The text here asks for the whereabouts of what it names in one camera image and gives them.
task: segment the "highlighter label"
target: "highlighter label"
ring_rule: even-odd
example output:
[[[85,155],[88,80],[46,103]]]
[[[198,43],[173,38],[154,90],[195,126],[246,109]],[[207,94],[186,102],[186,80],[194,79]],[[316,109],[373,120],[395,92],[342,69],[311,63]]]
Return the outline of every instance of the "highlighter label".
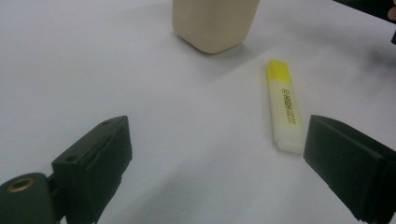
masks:
[[[293,105],[291,103],[290,91],[282,89],[283,102],[285,103],[286,115],[288,116],[288,123],[297,124],[294,116]]]

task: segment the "screw hole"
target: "screw hole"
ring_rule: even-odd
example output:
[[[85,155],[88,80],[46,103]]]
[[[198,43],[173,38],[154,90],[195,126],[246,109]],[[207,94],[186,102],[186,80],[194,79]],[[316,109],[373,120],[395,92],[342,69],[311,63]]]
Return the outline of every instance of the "screw hole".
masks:
[[[75,161],[77,159],[77,156],[71,156],[71,157],[67,157],[66,161]]]
[[[12,183],[8,186],[7,190],[11,193],[20,192],[26,189],[29,189],[35,183],[35,179],[32,177],[27,177],[24,179],[20,179]]]

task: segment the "white surface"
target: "white surface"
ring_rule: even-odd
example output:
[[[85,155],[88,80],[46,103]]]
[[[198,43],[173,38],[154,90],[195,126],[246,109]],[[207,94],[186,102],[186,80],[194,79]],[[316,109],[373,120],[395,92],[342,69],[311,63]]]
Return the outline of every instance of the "white surface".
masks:
[[[170,0],[0,0],[0,182],[49,175],[127,115],[134,160],[102,224],[359,223],[276,149],[263,67],[289,63],[305,128],[318,114],[396,148],[394,25],[331,0],[261,1],[244,44],[208,56],[171,13]]]

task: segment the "black plastic part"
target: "black plastic part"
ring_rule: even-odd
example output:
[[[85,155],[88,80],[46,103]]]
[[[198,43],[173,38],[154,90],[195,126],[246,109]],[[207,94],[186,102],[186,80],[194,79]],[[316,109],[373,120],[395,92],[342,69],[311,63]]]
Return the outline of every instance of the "black plastic part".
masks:
[[[97,222],[132,159],[126,116],[102,122],[53,163],[54,183],[66,193],[69,224]]]
[[[396,211],[396,152],[335,119],[311,116],[306,162],[353,216],[389,223]]]
[[[333,0],[345,6],[355,8],[369,15],[378,17],[384,21],[396,24],[388,17],[389,10],[394,7],[393,0]],[[392,44],[396,44],[396,33],[391,40]]]
[[[1,224],[54,224],[47,178],[42,174],[21,175],[0,187]]]

